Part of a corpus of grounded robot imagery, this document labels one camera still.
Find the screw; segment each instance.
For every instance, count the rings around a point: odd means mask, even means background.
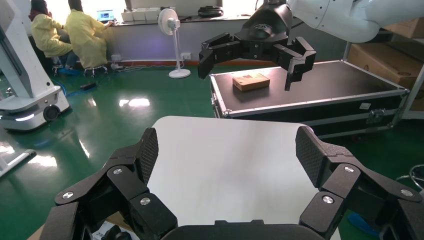
[[[150,198],[148,198],[148,197],[145,197],[140,201],[140,204],[143,205],[143,206],[145,206],[149,203],[150,203]]]
[[[334,203],[334,200],[331,198],[331,197],[329,197],[329,196],[323,196],[322,197],[322,200],[324,201],[324,203],[326,203],[326,204],[332,204],[332,203]]]
[[[412,197],[414,195],[411,191],[406,189],[401,189],[400,192],[407,197]]]
[[[115,169],[115,170],[113,171],[113,174],[120,174],[120,173],[122,173],[122,169],[120,169],[120,168]]]
[[[62,196],[62,198],[63,198],[63,199],[69,199],[69,198],[71,198],[73,195],[74,195],[74,193],[73,193],[73,192],[68,191],[67,193],[65,193],[65,194]]]
[[[355,172],[355,170],[353,168],[349,167],[349,166],[345,166],[344,170],[346,170],[346,172],[349,172],[349,173]]]

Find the electric fan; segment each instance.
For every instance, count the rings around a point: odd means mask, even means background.
[[[177,29],[180,27],[180,20],[178,20],[177,13],[170,8],[165,8],[159,14],[158,24],[162,33],[169,36],[173,35],[173,46],[175,48],[177,69],[170,72],[169,77],[173,79],[181,79],[190,76],[190,70],[181,69],[180,67],[180,54],[178,52],[179,46],[177,41]]]

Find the desk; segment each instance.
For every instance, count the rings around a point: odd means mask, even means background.
[[[218,16],[218,17],[200,17],[200,16],[178,16],[181,23],[202,23],[202,22],[221,22],[233,20],[247,20],[250,16]],[[123,21],[112,27],[122,26],[139,26],[139,25],[157,25],[158,20],[139,20],[139,21]]]
[[[167,116],[150,191],[178,225],[297,224],[318,192],[296,157],[298,123]],[[336,230],[332,240],[339,240]]]

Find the green floor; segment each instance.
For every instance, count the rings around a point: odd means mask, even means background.
[[[215,72],[254,67],[220,66]],[[68,97],[72,110],[57,121],[27,134],[0,130],[0,157],[10,159],[26,149],[37,156],[0,179],[0,232],[2,240],[29,237],[45,221],[55,195],[98,171],[111,153],[137,142],[145,128],[164,116],[214,117],[210,84],[196,69],[185,79],[167,77],[169,68],[100,76],[97,89]],[[68,91],[93,81],[83,77],[55,77]],[[4,81],[0,90],[4,93]],[[143,99],[140,106],[128,101]],[[367,136],[362,142],[350,137],[333,138],[347,147],[368,168],[396,178],[424,162],[424,122],[405,121],[395,129]],[[373,239],[347,221],[340,224],[343,240]]]

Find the fan stand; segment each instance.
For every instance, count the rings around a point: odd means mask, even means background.
[[[173,33],[173,46],[175,48],[175,57],[176,57],[176,65],[177,69],[173,70],[169,73],[169,77],[173,79],[182,79],[190,76],[192,74],[188,69],[181,69],[180,67],[180,54],[178,53],[178,45],[177,45],[177,29],[172,29]]]

